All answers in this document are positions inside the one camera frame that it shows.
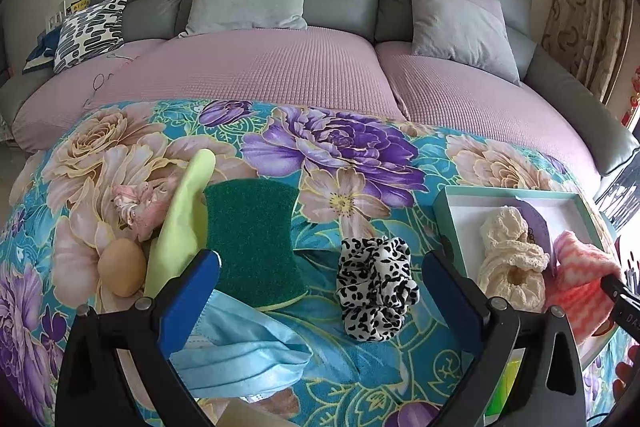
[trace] black wire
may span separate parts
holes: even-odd
[[[608,415],[609,415],[609,413],[608,413],[608,412],[601,412],[600,414],[597,414],[597,415],[592,416],[591,418],[589,418],[589,419],[587,420],[587,423],[589,423],[591,420],[595,420],[596,418],[600,418],[600,417],[602,417],[602,416],[608,416]]]

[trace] purple flower print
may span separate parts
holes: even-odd
[[[0,371],[25,407],[44,423],[45,407],[53,406],[47,350],[31,334],[38,327],[42,280],[30,264],[20,274],[0,266]]]
[[[375,118],[327,109],[277,107],[262,134],[247,133],[245,161],[262,176],[284,177],[318,166],[352,167],[366,179],[364,193],[387,206],[413,206],[410,190],[424,190],[424,172],[411,166],[418,150],[402,132]]]
[[[24,214],[25,209],[20,209],[20,212],[16,212],[11,218],[11,237],[18,235],[21,229],[24,228]]]
[[[566,169],[566,167],[564,166],[564,164],[560,160],[554,158],[553,156],[551,156],[549,154],[543,154],[543,156],[549,161],[549,163],[551,163],[551,165],[553,165],[555,170],[560,172],[560,174],[567,174],[568,173],[568,170]]]
[[[206,127],[216,127],[252,114],[251,102],[246,100],[214,100],[202,110],[198,122]]]
[[[405,403],[399,411],[388,416],[383,427],[426,427],[438,413],[438,409],[428,402]]]
[[[60,370],[64,351],[56,343],[65,338],[65,317],[63,317],[60,312],[54,313],[52,317],[51,310],[47,304],[44,316],[42,317],[42,329],[44,330],[44,333],[40,334],[40,343],[47,350],[47,353],[49,353],[49,367],[53,378],[58,378],[58,372]]]
[[[602,358],[597,356],[589,368],[584,372],[582,381],[584,382],[584,398],[587,403],[587,412],[590,404],[596,402],[600,395],[600,370],[602,369]]]

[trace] black and white patterned pillow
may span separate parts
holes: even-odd
[[[124,44],[122,11],[127,0],[106,0],[65,19],[60,30],[53,72],[60,73]]]

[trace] teal blanket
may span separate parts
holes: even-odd
[[[462,377],[458,345],[421,282],[420,303],[396,338],[347,337],[334,295],[342,237],[401,237],[419,281],[423,255],[438,244],[431,205],[445,185],[578,190],[554,158],[446,128],[238,100],[102,108],[29,162],[0,237],[0,370],[41,424],[54,424],[75,307],[131,304],[97,272],[102,250],[130,234],[111,187],[161,185],[201,148],[216,154],[212,183],[263,176],[300,190],[291,240],[311,290],[271,316],[314,355],[301,381],[261,406],[307,427],[423,425]],[[605,243],[604,224],[593,219]],[[130,359],[122,362],[143,415],[160,425]],[[200,404],[212,418],[221,405]]]

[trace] yellow rubber glove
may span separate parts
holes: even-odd
[[[189,162],[160,235],[151,243],[146,267],[146,297],[155,298],[166,282],[178,277],[207,244],[207,207],[202,202],[202,192],[215,167],[216,156],[209,149],[196,152]]]

